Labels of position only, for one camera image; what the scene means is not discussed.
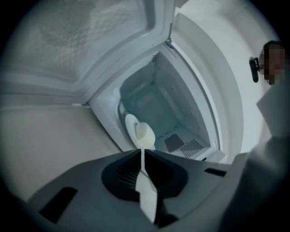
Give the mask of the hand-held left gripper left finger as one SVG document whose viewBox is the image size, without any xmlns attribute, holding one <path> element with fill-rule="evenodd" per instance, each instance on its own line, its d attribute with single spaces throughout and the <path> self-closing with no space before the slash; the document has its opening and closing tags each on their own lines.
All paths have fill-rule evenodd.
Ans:
<svg viewBox="0 0 290 232">
<path fill-rule="evenodd" d="M 137 150 L 83 162 L 36 191 L 28 204 L 53 231 L 151 232 L 155 225 L 135 189 L 140 169 Z"/>
</svg>

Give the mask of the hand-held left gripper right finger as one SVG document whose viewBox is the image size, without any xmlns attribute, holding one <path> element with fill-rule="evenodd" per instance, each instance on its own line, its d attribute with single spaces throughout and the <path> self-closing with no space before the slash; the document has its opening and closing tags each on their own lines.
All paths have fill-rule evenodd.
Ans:
<svg viewBox="0 0 290 232">
<path fill-rule="evenodd" d="M 229 164 L 146 150 L 145 170 L 157 189 L 150 231 L 218 232 L 228 203 L 219 189 L 230 169 Z"/>
</svg>

